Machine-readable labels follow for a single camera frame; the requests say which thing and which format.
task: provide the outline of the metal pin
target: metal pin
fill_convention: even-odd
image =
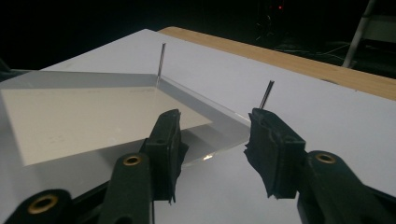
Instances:
[[[165,54],[165,46],[166,46],[166,43],[163,43],[163,49],[161,50],[160,67],[158,68],[157,85],[161,79],[161,70],[163,70],[163,55]]]
[[[273,85],[274,85],[274,81],[271,80],[270,83],[268,84],[267,90],[265,91],[264,97],[262,98],[262,103],[260,104],[260,109],[264,108],[265,103],[267,102],[268,96],[270,95]]]

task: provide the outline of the wooden edge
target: wooden edge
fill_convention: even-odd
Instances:
[[[167,27],[159,33],[396,101],[396,79],[321,63],[178,27]]]

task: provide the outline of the dark background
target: dark background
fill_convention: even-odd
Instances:
[[[367,2],[3,0],[0,58],[11,68],[42,69],[142,29],[178,26],[340,65],[347,47],[332,54],[337,57],[317,52],[349,43]],[[380,1],[375,11],[392,14],[393,2]],[[362,45],[355,69],[396,77],[393,45]]]

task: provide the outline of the metal rod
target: metal rod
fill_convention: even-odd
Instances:
[[[152,224],[155,224],[154,200],[151,201],[151,223],[152,223]]]
[[[262,103],[260,104],[260,109],[264,108],[265,103],[267,102],[268,96],[270,95],[273,85],[274,85],[274,81],[271,80],[270,83],[268,84],[267,90],[265,91],[264,97],[262,98]]]
[[[355,57],[356,50],[358,49],[361,38],[364,36],[364,31],[370,21],[370,17],[375,6],[375,0],[370,0],[367,4],[367,8],[364,14],[361,16],[358,28],[356,29],[355,35],[353,36],[352,42],[350,43],[349,50],[347,51],[346,58],[343,62],[343,67],[351,67],[353,58]]]
[[[161,71],[163,70],[163,55],[165,54],[166,43],[163,43],[163,49],[161,50],[160,67],[158,68],[157,83],[161,79]]]

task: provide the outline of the brass grommet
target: brass grommet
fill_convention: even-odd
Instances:
[[[336,162],[335,157],[333,157],[329,154],[326,154],[326,153],[319,153],[319,154],[315,155],[315,158],[317,158],[318,161],[321,161],[324,163],[329,163],[329,164]]]
[[[131,157],[127,157],[123,160],[124,165],[137,165],[142,161],[142,159],[140,159],[140,157],[137,156],[131,156]]]
[[[34,202],[32,202],[27,211],[32,214],[40,214],[48,211],[51,207],[53,207],[58,202],[58,197],[53,194],[47,194],[37,198]]]

